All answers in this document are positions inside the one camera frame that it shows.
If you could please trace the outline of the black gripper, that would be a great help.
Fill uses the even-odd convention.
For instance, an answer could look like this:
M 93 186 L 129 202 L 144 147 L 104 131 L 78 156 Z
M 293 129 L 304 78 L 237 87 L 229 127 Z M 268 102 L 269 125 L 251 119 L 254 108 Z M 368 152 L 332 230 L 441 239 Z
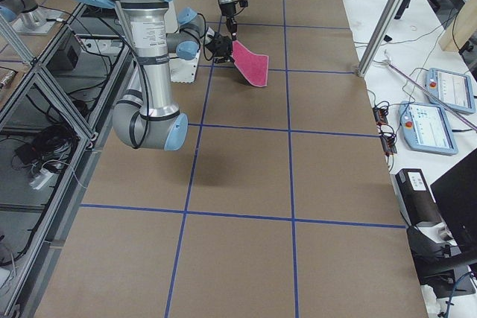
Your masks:
M 212 54 L 210 60 L 215 64 L 233 64 L 233 44 L 229 36 L 214 33 L 207 34 L 204 39 L 205 48 Z
M 227 30 L 230 33 L 231 39 L 237 39 L 238 25 L 234 17 L 236 16 L 236 13 L 237 13 L 236 5 L 238 2 L 239 2 L 238 0 L 232 0 L 228 2 L 219 2 L 221 15 L 227 17 L 226 26 L 227 26 Z

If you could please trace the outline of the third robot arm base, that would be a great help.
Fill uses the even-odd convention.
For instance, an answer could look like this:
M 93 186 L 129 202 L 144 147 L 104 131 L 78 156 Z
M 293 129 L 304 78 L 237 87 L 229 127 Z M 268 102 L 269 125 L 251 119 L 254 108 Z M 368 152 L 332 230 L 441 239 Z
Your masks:
M 18 34 L 46 35 L 54 24 L 65 22 L 62 14 L 40 7 L 36 0 L 1 0 L 1 15 Z

